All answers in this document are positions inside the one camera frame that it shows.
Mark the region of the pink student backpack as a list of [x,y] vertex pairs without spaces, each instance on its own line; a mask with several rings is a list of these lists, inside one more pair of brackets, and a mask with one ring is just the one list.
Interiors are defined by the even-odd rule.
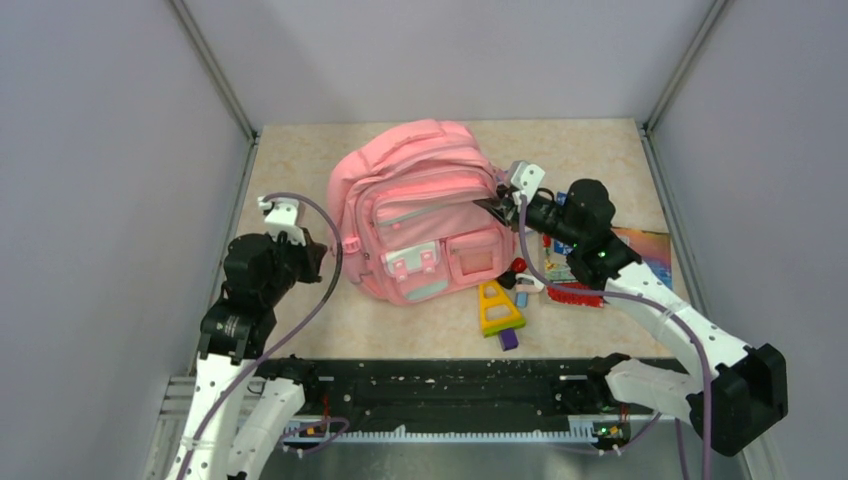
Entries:
[[479,206],[498,171],[464,125],[395,126],[345,156],[327,186],[343,272],[361,292],[411,305],[494,280],[515,236]]

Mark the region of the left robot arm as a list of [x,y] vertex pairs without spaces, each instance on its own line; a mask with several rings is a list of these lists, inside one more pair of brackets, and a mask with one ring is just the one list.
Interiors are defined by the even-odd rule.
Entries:
[[232,240],[218,299],[200,322],[194,391],[170,479],[256,479],[296,413],[319,404],[320,386],[274,374],[257,405],[239,420],[250,378],[266,360],[275,306],[296,283],[318,283],[325,245],[307,230],[292,239],[251,233]]

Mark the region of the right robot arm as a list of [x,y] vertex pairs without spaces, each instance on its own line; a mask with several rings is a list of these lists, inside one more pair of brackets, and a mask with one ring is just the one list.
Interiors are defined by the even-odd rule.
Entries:
[[774,346],[753,347],[682,300],[612,230],[616,213],[598,180],[571,184],[563,203],[499,187],[477,206],[518,234],[531,229],[570,247],[567,263],[586,294],[625,312],[682,366],[664,370],[624,354],[598,359],[589,404],[637,404],[690,425],[706,453],[740,453],[788,414],[787,366]]

